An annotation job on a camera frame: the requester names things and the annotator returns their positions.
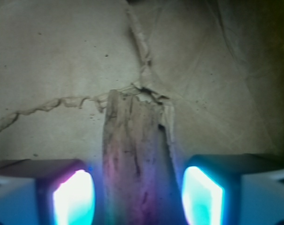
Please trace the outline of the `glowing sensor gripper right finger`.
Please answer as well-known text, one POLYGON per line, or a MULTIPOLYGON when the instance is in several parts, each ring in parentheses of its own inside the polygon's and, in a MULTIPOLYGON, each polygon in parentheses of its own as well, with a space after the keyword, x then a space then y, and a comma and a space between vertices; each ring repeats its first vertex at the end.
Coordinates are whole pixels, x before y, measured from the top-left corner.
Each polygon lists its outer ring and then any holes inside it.
POLYGON ((194 155, 181 198, 190 225, 284 225, 284 157, 194 155))

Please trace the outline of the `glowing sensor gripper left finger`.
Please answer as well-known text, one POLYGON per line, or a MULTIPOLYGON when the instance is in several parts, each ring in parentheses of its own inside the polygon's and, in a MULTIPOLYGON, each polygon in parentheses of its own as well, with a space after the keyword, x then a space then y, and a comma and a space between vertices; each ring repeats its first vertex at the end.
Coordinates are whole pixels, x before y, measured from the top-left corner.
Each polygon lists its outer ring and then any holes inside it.
POLYGON ((91 225, 94 182, 79 159, 0 161, 0 225, 91 225))

